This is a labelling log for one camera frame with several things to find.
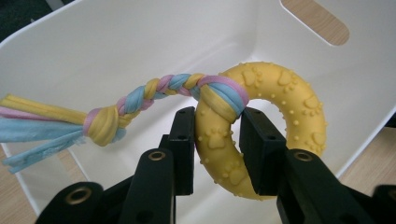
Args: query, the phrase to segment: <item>pastel rope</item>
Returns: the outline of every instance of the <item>pastel rope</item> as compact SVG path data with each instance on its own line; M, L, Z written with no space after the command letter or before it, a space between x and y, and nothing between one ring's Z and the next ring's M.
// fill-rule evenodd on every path
M125 128L140 111L150 108L155 100L174 94L193 96L197 100L201 94L207 100L216 98L214 107L228 117L230 113L231 117L239 116L248 103L247 94L230 78L202 74L154 78L145 86L121 97L115 105L95 108L87 114L9 94L0 101L0 116L3 117L0 119L0 142L49 142L7 158L3 164L11 166L11 173L18 172L75 143L81 143L83 136L104 147L120 140L126 134Z

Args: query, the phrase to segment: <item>bin handle cutout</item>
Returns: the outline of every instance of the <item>bin handle cutout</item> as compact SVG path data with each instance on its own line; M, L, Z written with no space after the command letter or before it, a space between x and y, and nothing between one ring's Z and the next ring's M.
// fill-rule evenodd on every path
M344 45L349 39L347 26L313 0L280 0L282 6L325 42Z

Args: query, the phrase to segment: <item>metal screw hole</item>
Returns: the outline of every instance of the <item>metal screw hole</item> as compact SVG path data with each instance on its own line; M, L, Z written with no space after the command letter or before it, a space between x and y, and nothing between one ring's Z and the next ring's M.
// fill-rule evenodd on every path
M155 151L155 152L151 152L148 155L148 158L151 159L152 161L160 161L163 158L165 158L165 153L161 152L161 151Z
M87 187L80 187L67 194L65 200L68 204L75 205L87 201L92 194L92 190Z

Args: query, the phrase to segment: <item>wooden surface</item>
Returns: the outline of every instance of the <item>wooden surface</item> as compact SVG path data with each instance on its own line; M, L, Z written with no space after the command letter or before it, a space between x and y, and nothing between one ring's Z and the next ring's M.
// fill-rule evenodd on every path
M329 43L341 45L347 41L349 35L347 28L337 23L337 19L332 15L326 15L326 12L312 0L282 0L281 2L285 7L290 7L290 11L294 12L301 21L307 25L311 24L312 29L318 31L323 38L329 38ZM333 29L341 29L341 31L332 32ZM396 185L395 136L395 129L383 129L340 178L342 183L369 195L376 185ZM67 152L58 156L76 182L84 179ZM4 152L0 149L0 160L4 157ZM34 223L35 219L35 213L27 202L17 178L7 171L7 167L0 165L0 223Z

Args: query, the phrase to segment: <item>rubber ring toy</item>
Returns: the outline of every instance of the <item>rubber ring toy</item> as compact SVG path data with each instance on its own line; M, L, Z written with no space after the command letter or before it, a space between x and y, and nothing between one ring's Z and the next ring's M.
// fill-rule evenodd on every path
M293 71L273 63L241 63L221 76L243 87L250 100L263 99L275 104L287 125L287 147L321 155L326 147L326 126L322 103L310 85ZM201 97L195 124L195 144L201 164L218 183L235 196L263 200L254 192L243 155L236 149L231 124L224 112L215 111Z

